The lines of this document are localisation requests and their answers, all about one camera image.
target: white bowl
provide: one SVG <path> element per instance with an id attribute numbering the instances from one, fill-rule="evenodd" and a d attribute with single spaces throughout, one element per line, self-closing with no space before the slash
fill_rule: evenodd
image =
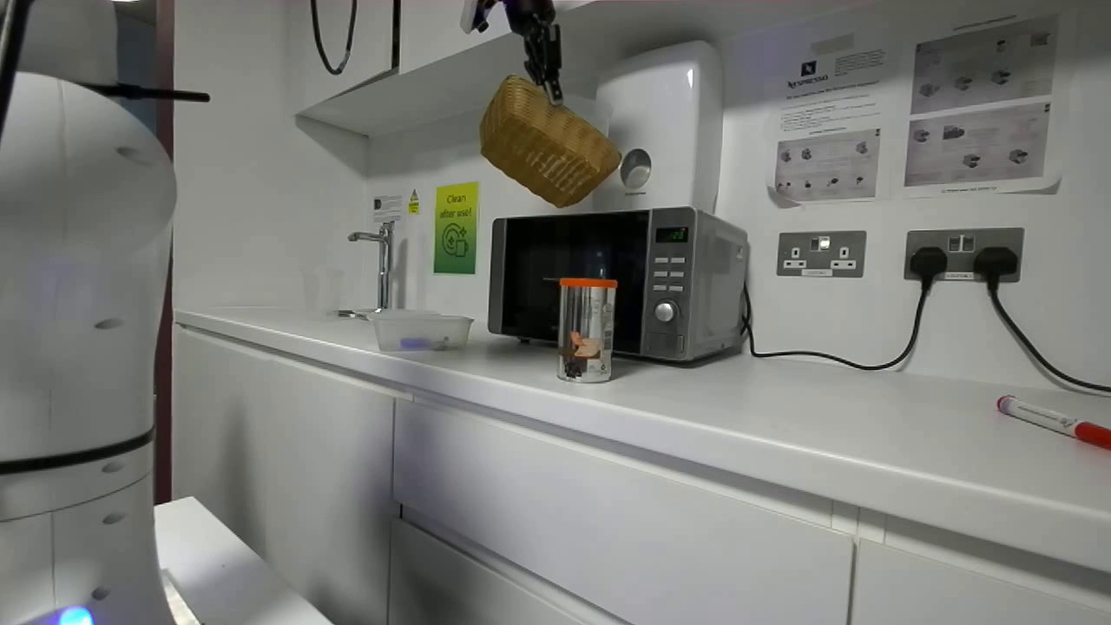
<path id="1" fill-rule="evenodd" d="M 383 309 L 368 317 L 378 350 L 459 350 L 468 341 L 468 317 L 440 317 L 425 309 Z"/>

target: jar lid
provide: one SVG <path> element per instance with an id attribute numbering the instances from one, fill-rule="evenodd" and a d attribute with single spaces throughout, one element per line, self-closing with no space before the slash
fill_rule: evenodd
<path id="1" fill-rule="evenodd" d="M 564 288 L 618 288 L 614 276 L 558 276 Z"/>

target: black microwave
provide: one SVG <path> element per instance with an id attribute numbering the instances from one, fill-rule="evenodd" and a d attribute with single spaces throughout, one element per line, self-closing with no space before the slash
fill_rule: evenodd
<path id="1" fill-rule="evenodd" d="M 614 350 L 701 362 L 742 341 L 742 229 L 696 211 L 576 211 L 492 222 L 489 328 L 555 341 L 558 276 L 618 276 Z"/>

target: wicker basket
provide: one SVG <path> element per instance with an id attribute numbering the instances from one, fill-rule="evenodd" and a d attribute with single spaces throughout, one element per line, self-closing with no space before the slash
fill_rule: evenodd
<path id="1" fill-rule="evenodd" d="M 483 156 L 554 203 L 582 202 L 622 159 L 607 135 L 507 76 L 483 119 Z"/>

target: faucet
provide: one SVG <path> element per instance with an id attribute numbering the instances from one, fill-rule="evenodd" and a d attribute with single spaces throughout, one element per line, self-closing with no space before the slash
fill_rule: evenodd
<path id="1" fill-rule="evenodd" d="M 394 222 L 383 222 L 378 233 L 352 233 L 348 243 L 378 243 L 378 309 L 394 309 Z"/>

